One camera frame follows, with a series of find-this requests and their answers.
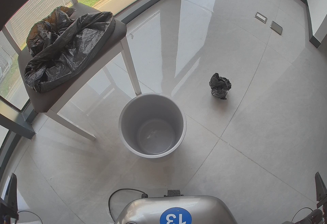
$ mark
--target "white chair leg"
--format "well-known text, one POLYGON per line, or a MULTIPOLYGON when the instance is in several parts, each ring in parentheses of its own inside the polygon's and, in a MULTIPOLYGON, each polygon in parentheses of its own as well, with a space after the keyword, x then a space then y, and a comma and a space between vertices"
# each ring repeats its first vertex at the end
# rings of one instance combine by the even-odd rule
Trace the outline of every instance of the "white chair leg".
POLYGON ((53 110, 49 109, 49 111, 47 113, 45 113, 49 118, 53 119, 54 121, 58 122, 59 124, 63 125, 66 128, 69 128, 70 130, 72 130, 73 132, 76 132, 77 134, 89 139, 89 140, 95 140, 96 137, 94 135, 92 135, 91 133, 84 131, 83 129, 81 129, 80 127, 78 127, 77 125, 73 124, 72 122, 70 122, 68 119, 60 116, 59 114, 57 114, 56 112, 54 112, 53 110))
POLYGON ((125 66, 127 68, 127 72, 128 72, 130 81, 132 82, 132 86, 134 88, 135 94, 140 95, 140 94, 142 94, 142 92, 141 92, 139 80, 137 79, 135 67, 134 67, 133 60, 132 60, 132 55, 130 54, 127 38, 124 37, 120 41, 120 44, 123 48, 122 56, 123 56, 123 59, 125 62, 125 66))

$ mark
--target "chair seat cushion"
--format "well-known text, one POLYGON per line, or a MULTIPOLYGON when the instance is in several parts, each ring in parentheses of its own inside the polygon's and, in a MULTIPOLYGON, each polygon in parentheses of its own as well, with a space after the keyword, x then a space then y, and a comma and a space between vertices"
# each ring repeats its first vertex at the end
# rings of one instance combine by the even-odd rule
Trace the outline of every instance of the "chair seat cushion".
MULTIPOLYGON (((73 5, 72 8, 75 8, 76 12, 74 12, 71 15, 71 18, 78 18, 87 13, 99 12, 97 9, 89 7, 82 3, 77 3, 73 5)), ((91 66, 98 59, 100 59, 106 52, 108 52, 113 46, 115 46, 118 42, 121 41, 121 39, 123 39, 126 36, 127 33, 126 25, 117 19, 115 21, 116 21, 115 30, 113 31, 112 35, 109 37, 107 42, 104 44, 102 49, 91 60, 90 64, 78 75, 76 75, 75 77, 71 78, 70 80, 66 81, 65 83, 61 84, 60 86, 48 92, 38 93, 32 90, 25 83, 24 81, 25 67, 26 64, 32 59, 32 56, 30 55, 27 47, 25 47, 22 50, 22 52, 18 56, 19 71, 22 76, 22 80, 25 85, 27 94, 36 112, 47 112, 57 102, 57 100, 60 99, 60 97, 64 94, 64 92, 66 92, 66 90, 84 73, 84 71, 89 66, 91 66)))

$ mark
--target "tiled floor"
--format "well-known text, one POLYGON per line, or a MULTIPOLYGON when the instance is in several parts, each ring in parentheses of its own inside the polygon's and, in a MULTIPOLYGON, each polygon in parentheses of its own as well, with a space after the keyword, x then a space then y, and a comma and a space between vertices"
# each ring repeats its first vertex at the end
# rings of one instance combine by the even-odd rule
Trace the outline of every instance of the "tiled floor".
MULTIPOLYGON (((44 223, 112 223, 108 197, 124 187, 213 195, 238 223, 278 224, 314 208, 314 174, 327 182, 327 49, 325 42, 315 49, 307 30, 299 0, 160 1, 129 23, 128 42, 142 91, 169 95, 184 109, 182 145, 149 160, 121 143, 118 117, 134 93, 118 55, 61 110, 96 141, 36 120, 38 133, 13 166, 20 209, 44 223), (215 72, 232 83, 225 101, 210 94, 215 72)), ((115 195, 114 216, 138 197, 115 195)))

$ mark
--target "blue circular sticker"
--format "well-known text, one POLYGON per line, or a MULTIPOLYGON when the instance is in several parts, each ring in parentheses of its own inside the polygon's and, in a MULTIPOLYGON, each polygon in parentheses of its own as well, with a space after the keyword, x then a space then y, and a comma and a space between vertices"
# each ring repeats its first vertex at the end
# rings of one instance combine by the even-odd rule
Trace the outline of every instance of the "blue circular sticker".
POLYGON ((191 224, 191 214, 182 208, 170 208, 160 216, 160 224, 191 224))

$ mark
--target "black plastic bag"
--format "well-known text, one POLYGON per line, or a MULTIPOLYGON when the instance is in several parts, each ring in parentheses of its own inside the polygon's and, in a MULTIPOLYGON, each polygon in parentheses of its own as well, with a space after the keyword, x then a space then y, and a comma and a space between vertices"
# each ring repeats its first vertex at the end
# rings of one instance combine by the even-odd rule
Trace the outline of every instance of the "black plastic bag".
POLYGON ((218 73, 212 75, 209 86, 211 87, 211 94, 217 98, 226 99, 227 92, 231 89, 231 82, 220 77, 218 73))
POLYGON ((32 55, 24 79, 37 92, 47 92, 85 68, 115 29, 111 12, 88 13, 71 19, 75 9, 57 7, 33 25, 27 37, 32 55))

